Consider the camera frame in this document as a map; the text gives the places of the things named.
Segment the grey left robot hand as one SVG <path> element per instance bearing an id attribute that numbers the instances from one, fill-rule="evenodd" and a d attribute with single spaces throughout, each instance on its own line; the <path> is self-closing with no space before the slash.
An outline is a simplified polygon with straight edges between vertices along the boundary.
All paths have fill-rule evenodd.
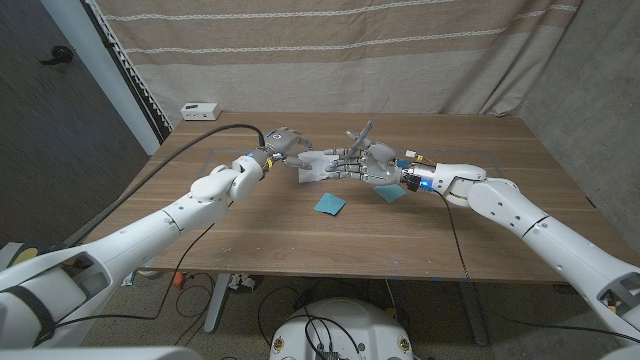
<path id="1" fill-rule="evenodd" d="M 281 161 L 286 167 L 311 170 L 312 165 L 303 160 L 288 155 L 296 145 L 302 145 L 312 150 L 312 144 L 299 131 L 287 127 L 278 128 L 265 137 L 265 152 L 274 162 Z"/>

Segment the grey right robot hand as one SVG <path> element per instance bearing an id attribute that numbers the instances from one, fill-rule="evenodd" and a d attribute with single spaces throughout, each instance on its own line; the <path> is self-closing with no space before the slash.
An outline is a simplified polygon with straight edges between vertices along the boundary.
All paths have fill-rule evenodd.
<path id="1" fill-rule="evenodd" d="M 347 136 L 357 148 L 325 149 L 325 155 L 337 155 L 325 168 L 330 179 L 358 179 L 372 185 L 400 184 L 402 170 L 397 166 L 397 155 L 388 145 L 371 141 L 350 131 Z"/>

